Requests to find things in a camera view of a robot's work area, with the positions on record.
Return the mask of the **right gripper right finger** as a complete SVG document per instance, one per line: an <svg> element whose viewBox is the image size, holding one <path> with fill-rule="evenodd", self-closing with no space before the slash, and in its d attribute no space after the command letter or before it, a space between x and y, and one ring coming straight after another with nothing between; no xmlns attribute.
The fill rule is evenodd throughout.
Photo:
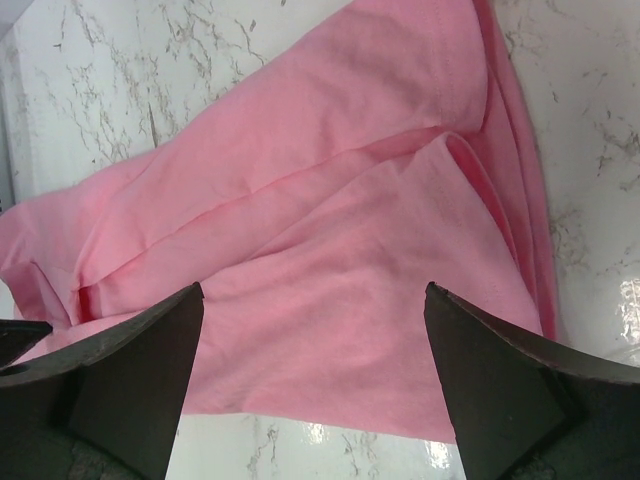
<svg viewBox="0 0 640 480"><path fill-rule="evenodd" d="M529 332L436 283L424 319L467 478L638 478L638 368Z"/></svg>

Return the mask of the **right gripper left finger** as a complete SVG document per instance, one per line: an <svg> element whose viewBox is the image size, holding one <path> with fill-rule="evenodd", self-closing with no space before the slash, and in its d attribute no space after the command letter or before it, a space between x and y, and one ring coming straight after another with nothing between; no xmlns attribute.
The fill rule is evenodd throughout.
<svg viewBox="0 0 640 480"><path fill-rule="evenodd" d="M29 361L52 326L2 321L2 478L165 478L203 314L194 283Z"/></svg>

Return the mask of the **pink t-shirt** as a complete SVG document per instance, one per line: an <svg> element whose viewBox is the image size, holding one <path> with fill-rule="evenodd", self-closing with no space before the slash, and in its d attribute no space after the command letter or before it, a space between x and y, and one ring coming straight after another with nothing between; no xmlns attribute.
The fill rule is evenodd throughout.
<svg viewBox="0 0 640 480"><path fill-rule="evenodd" d="M546 192L487 1L354 1L174 139L1 218L1 278L63 348L199 283L188 414L451 442L437 283L553 337Z"/></svg>

